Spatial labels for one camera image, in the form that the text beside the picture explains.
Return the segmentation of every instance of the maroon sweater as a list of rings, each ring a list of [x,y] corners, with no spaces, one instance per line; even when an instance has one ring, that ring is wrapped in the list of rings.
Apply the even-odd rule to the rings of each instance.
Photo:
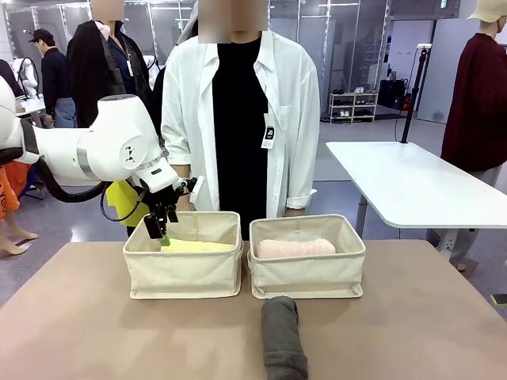
[[[486,34],[461,54],[442,158],[467,172],[507,162],[507,54]]]

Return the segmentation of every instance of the yellow garment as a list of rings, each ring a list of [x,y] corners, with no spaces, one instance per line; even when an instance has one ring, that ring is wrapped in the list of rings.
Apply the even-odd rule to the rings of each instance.
[[[161,247],[160,252],[166,253],[202,253],[202,252],[227,252],[234,249],[233,244],[207,243],[204,241],[185,241],[170,239],[171,245]]]
[[[135,190],[125,180],[113,182],[107,189],[106,195],[108,196],[108,205],[116,208],[119,219],[124,218],[132,211],[138,198]],[[137,227],[147,214],[150,214],[150,209],[146,204],[141,203],[132,216],[120,223],[128,227]]]

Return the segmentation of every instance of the gray rolled towel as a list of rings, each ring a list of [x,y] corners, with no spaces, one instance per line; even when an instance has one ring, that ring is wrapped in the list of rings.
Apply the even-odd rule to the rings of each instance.
[[[261,312],[264,366],[268,380],[307,380],[308,360],[298,330],[298,308],[289,297],[265,301]]]

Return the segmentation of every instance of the brown table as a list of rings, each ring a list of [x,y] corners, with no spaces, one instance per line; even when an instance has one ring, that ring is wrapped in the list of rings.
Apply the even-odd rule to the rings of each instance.
[[[122,243],[66,245],[0,309],[1,380],[262,380],[260,310],[135,301]],[[507,374],[507,326],[423,241],[370,241],[364,297],[299,300],[311,380]]]

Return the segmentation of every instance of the beige storage bin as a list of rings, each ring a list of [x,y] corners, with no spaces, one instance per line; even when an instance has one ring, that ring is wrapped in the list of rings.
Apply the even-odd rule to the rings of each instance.
[[[313,241],[326,239],[335,255],[259,259],[257,244],[266,239]],[[249,267],[252,294],[265,299],[355,298],[363,295],[361,276],[366,247],[341,215],[256,220],[250,224]]]
[[[239,293],[242,239],[234,212],[178,212],[167,224],[170,238],[232,244],[229,252],[162,253],[141,222],[127,240],[124,257],[131,298],[219,298]]]

